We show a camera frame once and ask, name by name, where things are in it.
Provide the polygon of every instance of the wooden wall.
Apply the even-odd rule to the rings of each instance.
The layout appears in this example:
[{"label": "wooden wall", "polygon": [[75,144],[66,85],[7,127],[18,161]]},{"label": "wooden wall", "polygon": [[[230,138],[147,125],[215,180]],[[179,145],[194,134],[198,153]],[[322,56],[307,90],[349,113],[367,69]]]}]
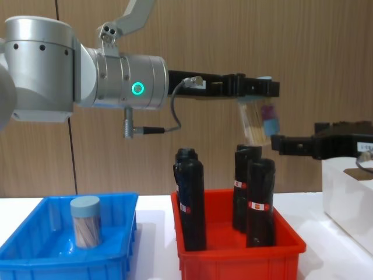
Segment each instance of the wooden wall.
[{"label": "wooden wall", "polygon": [[[118,17],[128,0],[57,3],[59,19],[94,47],[95,29]],[[39,5],[36,1],[30,12]],[[146,27],[121,39],[120,47],[160,55],[174,70],[273,76],[281,83],[276,100],[281,133],[306,136],[317,121],[373,120],[372,17],[371,0],[158,0]],[[181,131],[134,140],[122,138],[122,111],[76,108],[71,128],[78,192],[170,193],[174,154],[185,146],[198,152],[206,188],[231,187],[235,145],[244,141],[236,102],[175,103]],[[168,104],[162,111],[136,112],[135,124],[173,125]],[[269,147],[265,156],[276,161],[277,192],[321,190],[319,162],[280,157]],[[26,162],[14,168],[33,167]]]},{"label": "wooden wall", "polygon": [[[17,15],[56,18],[54,0],[0,1],[0,37],[5,19]],[[0,132],[0,197],[74,194],[68,124],[11,121]]]}]

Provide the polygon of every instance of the black bottle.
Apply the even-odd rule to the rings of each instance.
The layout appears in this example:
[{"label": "black bottle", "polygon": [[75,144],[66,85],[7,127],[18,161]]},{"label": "black bottle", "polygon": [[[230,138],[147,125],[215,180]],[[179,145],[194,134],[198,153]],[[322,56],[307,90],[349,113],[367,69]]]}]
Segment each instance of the black bottle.
[{"label": "black bottle", "polygon": [[248,165],[247,247],[275,245],[273,189],[275,162],[258,159]]},{"label": "black bottle", "polygon": [[247,226],[247,166],[250,160],[260,159],[262,147],[237,145],[234,154],[233,228],[246,233]]},{"label": "black bottle", "polygon": [[180,219],[185,250],[205,250],[203,165],[195,158],[183,159],[174,165],[174,174],[179,187]]},{"label": "black bottle", "polygon": [[174,165],[174,177],[175,177],[175,182],[176,182],[176,195],[177,195],[177,204],[180,210],[180,200],[179,200],[179,184],[177,182],[176,178],[176,172],[175,172],[175,167],[176,164],[187,159],[195,159],[198,160],[198,155],[194,149],[191,148],[184,148],[184,149],[179,149],[177,151],[177,154],[175,155],[175,165]]}]

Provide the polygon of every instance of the white table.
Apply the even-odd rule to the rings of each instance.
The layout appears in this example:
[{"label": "white table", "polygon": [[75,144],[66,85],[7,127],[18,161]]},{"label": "white table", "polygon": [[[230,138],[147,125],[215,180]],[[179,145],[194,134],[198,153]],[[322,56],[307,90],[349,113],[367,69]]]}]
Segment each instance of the white table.
[{"label": "white table", "polygon": [[[0,199],[0,245],[39,201]],[[299,280],[373,279],[373,256],[324,214],[321,193],[275,194],[274,204],[307,243],[307,252],[300,256]],[[139,197],[136,215],[137,242],[129,280],[181,279],[170,196]]]}]

